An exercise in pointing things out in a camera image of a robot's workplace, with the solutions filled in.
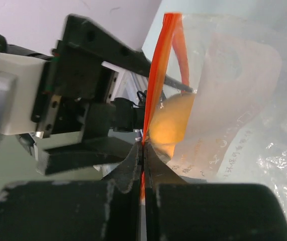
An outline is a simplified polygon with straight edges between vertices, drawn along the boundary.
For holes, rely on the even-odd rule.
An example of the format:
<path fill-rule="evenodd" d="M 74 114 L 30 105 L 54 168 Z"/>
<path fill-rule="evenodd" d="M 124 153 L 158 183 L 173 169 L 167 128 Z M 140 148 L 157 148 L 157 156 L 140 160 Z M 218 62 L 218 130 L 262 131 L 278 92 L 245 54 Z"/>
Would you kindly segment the clear zip bag orange zipper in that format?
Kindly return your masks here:
<path fill-rule="evenodd" d="M 230 15 L 166 13 L 144 140 L 156 108 L 182 93 L 196 97 L 166 165 L 192 180 L 263 184 L 287 219 L 287 36 Z"/>

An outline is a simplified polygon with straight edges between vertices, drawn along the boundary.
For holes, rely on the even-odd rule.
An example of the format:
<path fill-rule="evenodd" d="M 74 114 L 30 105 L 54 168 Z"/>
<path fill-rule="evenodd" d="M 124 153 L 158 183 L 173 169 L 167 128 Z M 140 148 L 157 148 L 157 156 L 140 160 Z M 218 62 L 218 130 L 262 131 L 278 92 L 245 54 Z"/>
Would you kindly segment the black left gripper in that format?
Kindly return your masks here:
<path fill-rule="evenodd" d="M 151 63 L 95 21 L 70 14 L 62 38 L 47 56 L 7 43 L 0 34 L 0 141 L 2 136 L 58 133 L 57 112 L 63 98 L 94 100 L 110 89 L 110 63 L 148 76 Z M 123 161 L 132 144 L 102 137 L 41 150 L 37 170 L 48 176 Z"/>

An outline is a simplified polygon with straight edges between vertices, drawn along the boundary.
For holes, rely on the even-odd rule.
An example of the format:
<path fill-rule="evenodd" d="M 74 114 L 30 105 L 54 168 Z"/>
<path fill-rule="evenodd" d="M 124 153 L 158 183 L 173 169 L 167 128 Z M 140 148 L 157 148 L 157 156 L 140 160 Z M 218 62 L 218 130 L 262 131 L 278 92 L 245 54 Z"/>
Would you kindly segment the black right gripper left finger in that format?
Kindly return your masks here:
<path fill-rule="evenodd" d="M 13 182 L 0 191 L 0 240 L 139 240 L 142 145 L 101 181 Z"/>

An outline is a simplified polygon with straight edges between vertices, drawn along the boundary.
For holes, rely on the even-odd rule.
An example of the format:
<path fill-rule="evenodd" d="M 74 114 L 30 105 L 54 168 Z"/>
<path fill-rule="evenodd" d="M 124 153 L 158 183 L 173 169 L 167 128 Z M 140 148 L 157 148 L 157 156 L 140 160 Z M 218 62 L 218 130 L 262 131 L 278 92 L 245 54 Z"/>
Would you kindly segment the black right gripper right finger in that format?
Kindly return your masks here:
<path fill-rule="evenodd" d="M 185 182 L 143 147 L 148 240 L 287 240 L 287 220 L 266 186 Z"/>

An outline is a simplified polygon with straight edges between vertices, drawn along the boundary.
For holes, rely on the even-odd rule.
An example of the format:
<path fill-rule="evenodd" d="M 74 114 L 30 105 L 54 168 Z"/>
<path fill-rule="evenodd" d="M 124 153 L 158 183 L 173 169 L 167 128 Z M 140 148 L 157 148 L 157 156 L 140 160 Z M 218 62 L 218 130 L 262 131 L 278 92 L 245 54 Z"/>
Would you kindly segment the peach fruit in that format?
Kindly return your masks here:
<path fill-rule="evenodd" d="M 184 138 L 195 97 L 194 93 L 175 94 L 156 108 L 146 140 L 164 163 L 170 161 L 175 145 Z"/>

